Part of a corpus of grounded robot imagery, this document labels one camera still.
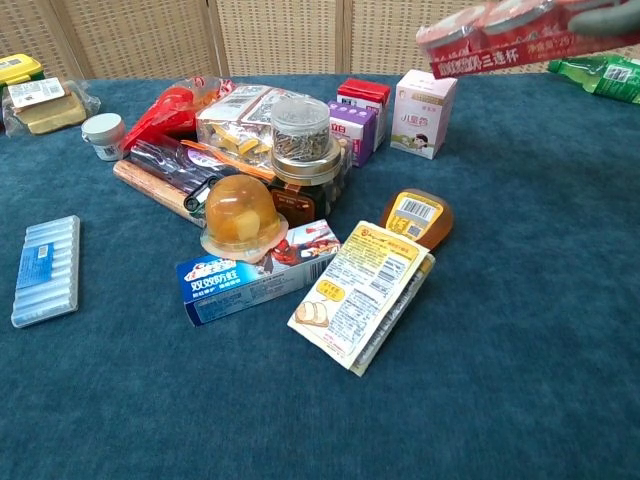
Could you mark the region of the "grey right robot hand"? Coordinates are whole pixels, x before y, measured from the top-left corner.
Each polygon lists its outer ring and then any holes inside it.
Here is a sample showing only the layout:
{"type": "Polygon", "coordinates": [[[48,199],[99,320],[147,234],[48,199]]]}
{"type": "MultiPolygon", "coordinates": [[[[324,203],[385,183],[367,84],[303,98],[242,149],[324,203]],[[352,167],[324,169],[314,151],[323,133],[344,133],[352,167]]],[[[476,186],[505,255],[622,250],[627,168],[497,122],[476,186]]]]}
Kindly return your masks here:
{"type": "Polygon", "coordinates": [[[639,0],[624,1],[579,13],[568,22],[568,30],[600,37],[620,36],[639,31],[639,0]]]}

